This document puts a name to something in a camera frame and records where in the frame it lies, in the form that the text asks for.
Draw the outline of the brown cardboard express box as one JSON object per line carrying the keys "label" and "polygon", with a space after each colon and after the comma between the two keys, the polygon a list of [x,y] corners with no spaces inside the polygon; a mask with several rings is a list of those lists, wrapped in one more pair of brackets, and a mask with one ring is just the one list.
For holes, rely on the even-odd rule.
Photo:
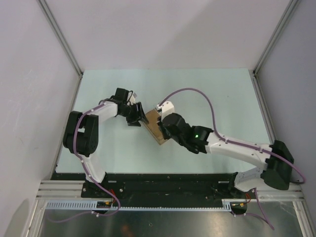
{"label": "brown cardboard express box", "polygon": [[147,129],[147,131],[152,135],[152,137],[156,140],[159,145],[164,144],[167,140],[164,139],[161,130],[158,125],[158,118],[160,117],[159,113],[152,109],[145,114],[148,122],[143,122],[143,125]]}

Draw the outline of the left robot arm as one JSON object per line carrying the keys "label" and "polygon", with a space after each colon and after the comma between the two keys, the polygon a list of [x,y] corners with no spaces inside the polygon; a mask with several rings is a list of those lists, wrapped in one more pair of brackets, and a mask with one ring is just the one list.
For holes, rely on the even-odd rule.
{"label": "left robot arm", "polygon": [[95,155],[99,125],[117,116],[124,117],[128,126],[140,127],[141,123],[149,123],[141,102],[136,101],[136,94],[132,90],[117,88],[114,95],[100,100],[87,112],[70,112],[63,137],[63,146],[79,158],[86,179],[94,182],[92,192],[100,198],[108,194],[109,185],[103,182],[106,172]]}

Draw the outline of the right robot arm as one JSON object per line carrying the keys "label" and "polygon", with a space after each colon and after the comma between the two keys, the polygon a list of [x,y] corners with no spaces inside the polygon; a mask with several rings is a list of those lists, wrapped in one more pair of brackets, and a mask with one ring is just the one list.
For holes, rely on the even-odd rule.
{"label": "right robot arm", "polygon": [[282,141],[255,145],[221,139],[213,129],[190,126],[176,113],[158,118],[157,124],[164,139],[172,139],[194,154],[223,155],[253,165],[253,169],[233,175],[228,185],[228,193],[233,198],[264,185],[281,191],[289,188],[294,158]]}

